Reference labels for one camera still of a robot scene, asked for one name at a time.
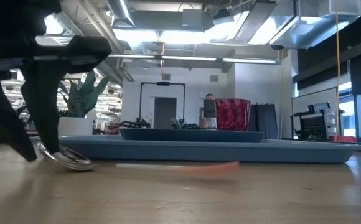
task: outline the person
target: person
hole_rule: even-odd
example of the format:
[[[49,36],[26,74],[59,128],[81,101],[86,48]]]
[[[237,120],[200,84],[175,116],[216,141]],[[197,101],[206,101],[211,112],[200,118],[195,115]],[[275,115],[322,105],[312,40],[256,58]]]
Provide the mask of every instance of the person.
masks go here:
[[[205,99],[214,100],[215,97],[213,94],[209,93],[205,96]],[[202,129],[216,129],[217,128],[217,119],[216,118],[205,118],[204,111],[203,111],[201,117],[202,117],[202,123],[201,123]]]

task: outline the doorway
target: doorway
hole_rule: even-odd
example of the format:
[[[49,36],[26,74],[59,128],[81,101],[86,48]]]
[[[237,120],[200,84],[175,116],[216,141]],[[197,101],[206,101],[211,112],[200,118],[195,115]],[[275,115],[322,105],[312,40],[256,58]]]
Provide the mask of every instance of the doorway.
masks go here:
[[[154,129],[172,129],[176,119],[176,98],[155,97]]]

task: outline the white planter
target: white planter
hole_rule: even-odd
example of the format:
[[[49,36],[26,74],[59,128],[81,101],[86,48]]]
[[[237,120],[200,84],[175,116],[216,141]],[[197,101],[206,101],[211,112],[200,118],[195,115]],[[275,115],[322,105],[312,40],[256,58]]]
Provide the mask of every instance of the white planter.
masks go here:
[[[93,120],[88,118],[60,118],[59,136],[88,136],[92,135]]]

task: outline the blue tray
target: blue tray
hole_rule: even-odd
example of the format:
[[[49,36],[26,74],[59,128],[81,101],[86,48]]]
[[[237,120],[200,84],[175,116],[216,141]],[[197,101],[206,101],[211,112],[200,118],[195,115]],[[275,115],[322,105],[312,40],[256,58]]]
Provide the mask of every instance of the blue tray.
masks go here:
[[[129,141],[121,136],[67,136],[67,146],[89,159],[343,163],[357,144],[264,139],[262,143]]]
[[[120,130],[124,140],[135,141],[189,141],[189,142],[253,142],[262,141],[264,133],[254,131],[220,131],[188,129],[136,129]]]

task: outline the table surface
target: table surface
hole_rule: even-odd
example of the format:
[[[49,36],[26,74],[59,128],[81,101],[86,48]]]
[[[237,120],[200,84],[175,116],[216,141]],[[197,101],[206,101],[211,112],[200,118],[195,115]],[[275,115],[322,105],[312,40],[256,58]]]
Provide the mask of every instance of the table surface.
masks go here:
[[[361,152],[346,164],[248,163],[201,177],[113,162],[74,173],[0,146],[0,223],[361,223]]]

